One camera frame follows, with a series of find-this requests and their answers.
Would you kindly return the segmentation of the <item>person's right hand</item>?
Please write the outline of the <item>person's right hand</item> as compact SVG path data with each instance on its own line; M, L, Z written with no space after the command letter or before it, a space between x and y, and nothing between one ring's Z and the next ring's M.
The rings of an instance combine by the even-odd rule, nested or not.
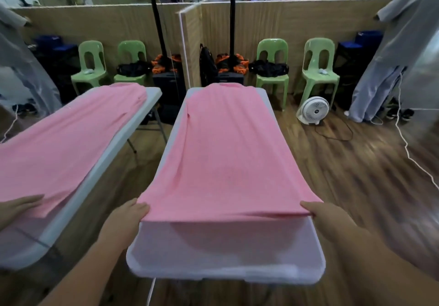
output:
M324 203L320 215L312 215L317 230L331 242L341 243L348 240L359 227L342 208Z

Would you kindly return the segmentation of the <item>pink towel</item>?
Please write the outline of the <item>pink towel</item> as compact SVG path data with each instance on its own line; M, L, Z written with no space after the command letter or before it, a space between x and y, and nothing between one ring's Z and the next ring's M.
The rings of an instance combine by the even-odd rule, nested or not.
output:
M238 222L308 216L311 190L265 90L211 84L186 98L170 149L138 201L145 222Z

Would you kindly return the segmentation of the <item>person's left forearm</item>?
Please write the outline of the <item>person's left forearm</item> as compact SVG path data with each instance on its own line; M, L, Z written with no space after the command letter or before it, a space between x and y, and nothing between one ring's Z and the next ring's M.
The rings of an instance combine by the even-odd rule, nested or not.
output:
M99 238L38 306L99 306L118 258L129 244L124 239Z

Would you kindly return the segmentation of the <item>person's right forearm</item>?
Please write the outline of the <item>person's right forearm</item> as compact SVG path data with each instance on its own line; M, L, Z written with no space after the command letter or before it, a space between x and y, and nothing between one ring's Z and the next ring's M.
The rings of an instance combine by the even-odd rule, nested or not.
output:
M439 306L439 281L400 258L379 238L356 225L331 230L356 279L386 306Z

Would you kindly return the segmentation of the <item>white folding table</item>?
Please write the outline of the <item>white folding table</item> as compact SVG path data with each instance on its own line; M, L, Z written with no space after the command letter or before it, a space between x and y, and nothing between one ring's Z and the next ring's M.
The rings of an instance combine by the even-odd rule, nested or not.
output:
M199 88L190 89L186 98ZM169 141L174 140L181 114L179 111L158 169L170 149ZM266 284L314 284L326 267L310 215L238 222L142 221L126 261L139 277Z

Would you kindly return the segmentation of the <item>white floor fan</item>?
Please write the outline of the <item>white floor fan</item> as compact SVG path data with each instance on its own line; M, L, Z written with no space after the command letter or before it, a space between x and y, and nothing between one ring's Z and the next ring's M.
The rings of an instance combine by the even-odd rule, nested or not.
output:
M330 104L325 98L314 96L299 106L296 118L304 125L319 125L330 110Z

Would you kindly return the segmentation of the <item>green plastic chair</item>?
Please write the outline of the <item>green plastic chair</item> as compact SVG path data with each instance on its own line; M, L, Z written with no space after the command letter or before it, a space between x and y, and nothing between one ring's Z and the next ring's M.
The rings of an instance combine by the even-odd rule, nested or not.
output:
M281 38L266 38L258 43L255 60L267 60L273 63L288 64L288 43ZM272 85L273 95L278 86L283 87L282 111L286 108L289 76L262 77L256 75L256 87L261 88L264 84Z
M319 66L321 52L328 52L328 61L325 68ZM305 88L299 106L310 98L313 87L316 84L333 84L333 91L329 101L332 109L337 92L340 76L333 71L335 56L335 44L329 38L311 38L305 43L304 58L302 63L302 77L305 80ZM319 69L325 69L329 75L324 76L318 73Z

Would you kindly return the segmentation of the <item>black bag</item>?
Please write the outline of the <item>black bag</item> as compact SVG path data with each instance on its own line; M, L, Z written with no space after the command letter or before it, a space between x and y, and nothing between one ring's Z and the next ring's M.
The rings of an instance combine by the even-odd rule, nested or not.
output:
M289 66L285 63L273 63L267 60L255 60L249 63L249 71L262 77L278 77L289 74Z

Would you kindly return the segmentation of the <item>stack of blue stools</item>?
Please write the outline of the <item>stack of blue stools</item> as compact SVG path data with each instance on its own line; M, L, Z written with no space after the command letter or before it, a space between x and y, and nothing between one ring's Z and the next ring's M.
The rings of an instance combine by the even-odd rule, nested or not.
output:
M335 102L341 109L349 110L353 92L382 38L382 31L367 30L357 32L353 41L338 42L333 71L340 77Z

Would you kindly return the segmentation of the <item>black equipment case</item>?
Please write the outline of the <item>black equipment case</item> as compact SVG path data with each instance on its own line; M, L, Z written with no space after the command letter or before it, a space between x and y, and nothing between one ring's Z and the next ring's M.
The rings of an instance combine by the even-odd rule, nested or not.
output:
M236 72L218 73L214 83L238 83L244 85L244 75Z

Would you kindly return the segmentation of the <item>black backpack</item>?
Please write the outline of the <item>black backpack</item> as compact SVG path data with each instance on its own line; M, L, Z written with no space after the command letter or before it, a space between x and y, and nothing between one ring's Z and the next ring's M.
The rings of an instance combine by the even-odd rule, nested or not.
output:
M217 83L219 74L217 65L211 51L203 44L200 44L199 69L202 87Z

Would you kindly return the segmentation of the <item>orange and black sandbag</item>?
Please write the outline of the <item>orange and black sandbag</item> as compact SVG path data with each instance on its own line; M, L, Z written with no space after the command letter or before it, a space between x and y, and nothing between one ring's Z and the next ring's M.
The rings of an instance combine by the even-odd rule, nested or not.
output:
M240 75L246 75L249 71L249 61L240 54L218 54L215 59L215 65L218 73L233 72Z

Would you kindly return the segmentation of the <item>large standing mirror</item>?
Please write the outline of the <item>large standing mirror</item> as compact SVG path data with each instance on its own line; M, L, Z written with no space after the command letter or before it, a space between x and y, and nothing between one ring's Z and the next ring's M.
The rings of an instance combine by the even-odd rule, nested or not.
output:
M158 51L158 33L153 21L150 4L94 5L79 7L34 7L12 8L12 11L29 16L36 26L35 32L61 35L68 42L80 43L96 39L103 43L107 55L107 68L115 67L115 48L118 42L138 39L152 48L150 55ZM0 268L22 270L36 264L55 246L85 202L93 187L105 173L116 155L126 144L126 140L140 125L140 117L145 116L158 101L158 89L147 88L152 93L139 112L115 136L104 151L90 175L85 178L77 192L67 202L44 219L23 217L12 227L0 232Z

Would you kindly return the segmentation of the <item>black stand pole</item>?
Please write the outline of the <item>black stand pole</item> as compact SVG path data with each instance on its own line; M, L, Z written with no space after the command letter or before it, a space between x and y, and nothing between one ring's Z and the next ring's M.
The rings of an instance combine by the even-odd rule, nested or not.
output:
M235 10L236 0L230 0L230 50L228 64L230 68L233 68L236 56L234 52L235 45Z

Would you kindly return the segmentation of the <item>wooden partition wall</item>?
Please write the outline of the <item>wooden partition wall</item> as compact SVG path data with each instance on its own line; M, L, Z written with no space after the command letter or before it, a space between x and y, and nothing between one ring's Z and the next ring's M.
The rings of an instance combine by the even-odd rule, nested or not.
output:
M249 61L256 58L258 43L280 38L288 44L288 92L301 77L305 43L315 37L335 44L353 40L356 33L378 30L373 20L391 0L294 0L238 2L235 14L235 52Z

